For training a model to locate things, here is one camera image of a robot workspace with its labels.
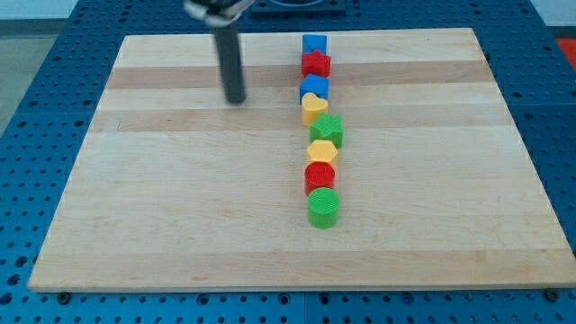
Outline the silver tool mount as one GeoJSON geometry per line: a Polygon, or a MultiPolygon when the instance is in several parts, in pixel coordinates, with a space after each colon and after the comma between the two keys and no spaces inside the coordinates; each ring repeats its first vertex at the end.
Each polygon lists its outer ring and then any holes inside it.
{"type": "Polygon", "coordinates": [[[254,3],[254,0],[184,0],[184,10],[209,27],[226,27],[254,3]]]}

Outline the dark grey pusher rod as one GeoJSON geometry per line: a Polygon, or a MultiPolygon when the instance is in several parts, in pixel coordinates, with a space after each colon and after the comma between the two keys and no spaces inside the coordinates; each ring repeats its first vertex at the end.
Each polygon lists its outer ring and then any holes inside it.
{"type": "Polygon", "coordinates": [[[242,104],[247,97],[239,47],[238,25],[233,22],[225,27],[215,28],[213,35],[225,98],[230,104],[242,104]]]}

